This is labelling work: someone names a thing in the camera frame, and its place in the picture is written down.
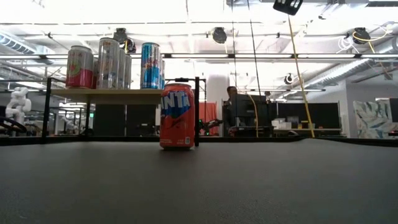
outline person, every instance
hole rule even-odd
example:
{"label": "person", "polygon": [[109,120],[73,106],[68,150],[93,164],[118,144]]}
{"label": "person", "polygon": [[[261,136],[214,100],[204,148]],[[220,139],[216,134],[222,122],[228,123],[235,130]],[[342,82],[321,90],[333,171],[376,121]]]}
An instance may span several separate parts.
{"label": "person", "polygon": [[223,103],[223,111],[224,111],[223,124],[224,124],[224,130],[228,131],[230,127],[235,126],[235,120],[231,114],[231,105],[232,105],[231,96],[235,95],[237,91],[235,86],[227,87],[226,91],[228,93],[228,100],[224,101]]}

